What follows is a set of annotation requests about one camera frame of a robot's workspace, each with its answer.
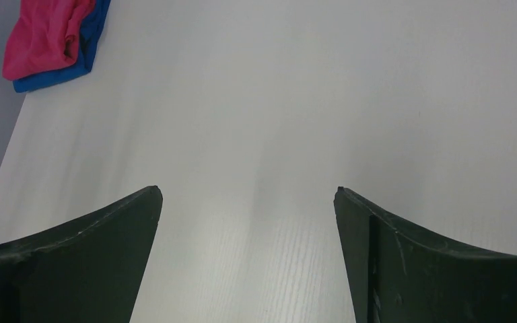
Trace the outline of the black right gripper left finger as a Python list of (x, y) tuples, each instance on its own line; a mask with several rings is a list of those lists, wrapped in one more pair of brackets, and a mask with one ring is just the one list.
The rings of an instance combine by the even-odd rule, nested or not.
[(128, 322), (162, 205), (148, 186), (0, 244), (0, 322)]

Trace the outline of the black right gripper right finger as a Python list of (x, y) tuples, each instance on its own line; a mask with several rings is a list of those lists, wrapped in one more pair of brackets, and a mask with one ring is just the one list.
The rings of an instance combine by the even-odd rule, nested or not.
[(357, 322), (517, 322), (517, 255), (442, 236), (348, 188), (334, 208)]

